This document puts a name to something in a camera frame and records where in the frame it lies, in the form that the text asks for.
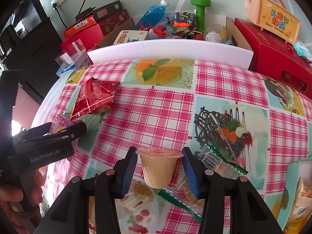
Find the left hand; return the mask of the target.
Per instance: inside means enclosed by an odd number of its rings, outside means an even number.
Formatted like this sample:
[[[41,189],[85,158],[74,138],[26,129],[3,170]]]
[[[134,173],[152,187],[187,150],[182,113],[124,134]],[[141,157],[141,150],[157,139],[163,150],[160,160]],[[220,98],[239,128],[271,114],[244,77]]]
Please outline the left hand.
[[[21,189],[9,184],[1,185],[1,208],[17,233],[28,233],[23,226],[22,220],[33,218],[40,212],[39,204],[43,202],[42,187],[47,178],[47,170],[48,166],[43,166],[34,172],[35,186],[30,196],[37,205],[37,209],[30,212],[16,212],[10,206],[10,202],[20,202],[23,200],[23,192]]]

